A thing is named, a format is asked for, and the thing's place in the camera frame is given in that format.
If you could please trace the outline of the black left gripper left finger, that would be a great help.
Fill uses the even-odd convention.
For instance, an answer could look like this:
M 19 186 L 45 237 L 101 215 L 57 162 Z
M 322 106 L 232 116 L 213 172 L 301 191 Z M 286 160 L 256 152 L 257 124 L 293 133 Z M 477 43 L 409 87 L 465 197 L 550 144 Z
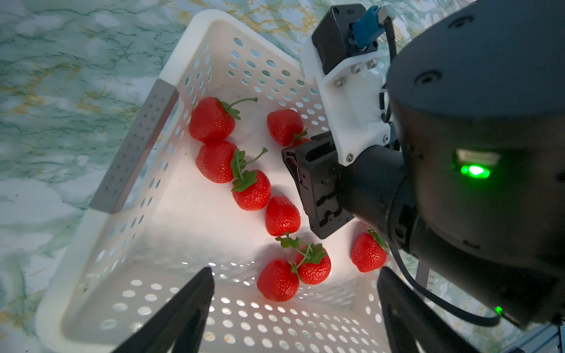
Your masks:
M 198 352 L 215 283 L 204 267 L 116 352 Z

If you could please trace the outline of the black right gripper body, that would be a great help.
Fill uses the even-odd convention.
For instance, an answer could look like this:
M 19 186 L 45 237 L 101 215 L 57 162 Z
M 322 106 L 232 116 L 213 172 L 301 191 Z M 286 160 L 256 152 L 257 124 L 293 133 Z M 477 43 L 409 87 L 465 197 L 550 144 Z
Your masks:
M 328 238 L 354 219 L 338 200 L 338 180 L 344 166 L 338 163 L 331 132 L 315 135 L 309 142 L 288 147 L 281 154 L 299 192 L 310 230 L 318 238 Z

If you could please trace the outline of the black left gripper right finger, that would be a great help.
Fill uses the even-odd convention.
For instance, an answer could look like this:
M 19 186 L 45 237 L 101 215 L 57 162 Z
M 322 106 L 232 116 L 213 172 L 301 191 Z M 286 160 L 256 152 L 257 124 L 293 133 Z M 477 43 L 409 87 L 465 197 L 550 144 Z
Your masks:
M 474 353 L 477 350 L 441 320 L 388 267 L 378 279 L 378 293 L 392 352 Z

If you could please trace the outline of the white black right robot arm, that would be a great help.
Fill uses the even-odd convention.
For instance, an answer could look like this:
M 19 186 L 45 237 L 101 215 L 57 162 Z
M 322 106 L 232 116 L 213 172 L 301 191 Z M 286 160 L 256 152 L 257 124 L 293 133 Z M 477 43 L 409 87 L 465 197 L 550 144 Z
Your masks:
M 303 73 L 330 129 L 284 149 L 314 234 L 351 219 L 518 327 L 564 320 L 564 3 L 475 1 L 403 49 L 329 8 Z

